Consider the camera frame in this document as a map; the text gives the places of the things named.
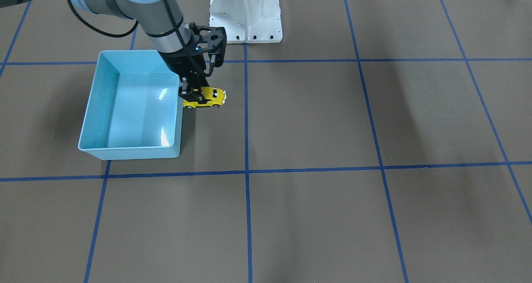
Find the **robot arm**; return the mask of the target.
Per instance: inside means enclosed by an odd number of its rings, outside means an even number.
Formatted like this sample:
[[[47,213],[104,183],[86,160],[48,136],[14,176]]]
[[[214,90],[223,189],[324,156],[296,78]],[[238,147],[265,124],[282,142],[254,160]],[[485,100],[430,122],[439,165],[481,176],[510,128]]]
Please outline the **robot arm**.
[[[33,0],[1,0],[1,7],[15,6]],[[125,37],[105,32],[91,25],[79,14],[116,16],[134,20],[133,29],[141,27],[168,69],[177,74],[181,87],[178,95],[184,108],[219,107],[226,101],[223,89],[207,82],[215,68],[224,63],[227,37],[223,27],[186,23],[177,0],[67,0],[72,13],[89,29],[108,37]]]

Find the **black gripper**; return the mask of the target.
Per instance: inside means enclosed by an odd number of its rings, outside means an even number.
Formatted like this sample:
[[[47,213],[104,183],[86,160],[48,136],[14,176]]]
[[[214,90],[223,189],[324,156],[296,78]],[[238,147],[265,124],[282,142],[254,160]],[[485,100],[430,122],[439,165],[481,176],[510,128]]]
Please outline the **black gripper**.
[[[215,68],[224,63],[227,32],[224,27],[187,24],[191,30],[189,42],[175,52],[160,52],[167,67],[179,75],[179,97],[189,103],[205,104],[202,87],[209,86]]]

